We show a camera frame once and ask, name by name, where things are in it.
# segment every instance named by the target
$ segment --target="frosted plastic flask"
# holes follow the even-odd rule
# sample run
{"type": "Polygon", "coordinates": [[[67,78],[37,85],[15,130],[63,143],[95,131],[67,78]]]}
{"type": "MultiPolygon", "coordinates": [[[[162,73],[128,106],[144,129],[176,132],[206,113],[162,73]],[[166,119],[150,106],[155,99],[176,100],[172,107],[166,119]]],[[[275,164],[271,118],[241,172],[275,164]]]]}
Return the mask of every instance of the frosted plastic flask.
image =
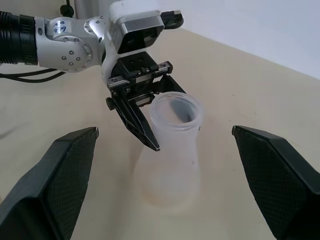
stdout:
{"type": "Polygon", "coordinates": [[[144,147],[134,168],[134,184],[149,204],[176,208],[193,202],[200,189],[197,135],[202,105],[181,92],[156,96],[150,106],[152,131],[160,151],[144,147]]]}

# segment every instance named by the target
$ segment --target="black cable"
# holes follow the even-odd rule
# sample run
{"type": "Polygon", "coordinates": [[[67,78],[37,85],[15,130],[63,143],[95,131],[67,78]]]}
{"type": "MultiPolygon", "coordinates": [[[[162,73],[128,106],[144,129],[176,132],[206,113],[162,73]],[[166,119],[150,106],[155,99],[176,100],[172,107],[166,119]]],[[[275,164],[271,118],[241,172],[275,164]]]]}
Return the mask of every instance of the black cable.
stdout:
{"type": "Polygon", "coordinates": [[[42,78],[42,79],[25,79],[25,78],[20,78],[20,77],[8,75],[8,74],[0,73],[0,78],[11,79],[11,80],[23,82],[23,83],[36,84],[36,83],[44,83],[44,82],[51,81],[53,79],[56,79],[56,78],[62,76],[63,74],[65,74],[65,72],[61,71],[55,75],[52,75],[52,76],[49,76],[46,78],[42,78]]]}
{"type": "Polygon", "coordinates": [[[14,73],[14,74],[6,74],[6,75],[20,78],[20,77],[30,77],[30,76],[40,75],[40,74],[51,73],[54,71],[57,71],[57,69],[49,68],[49,69],[44,69],[40,71],[31,71],[31,72],[14,73]]]}

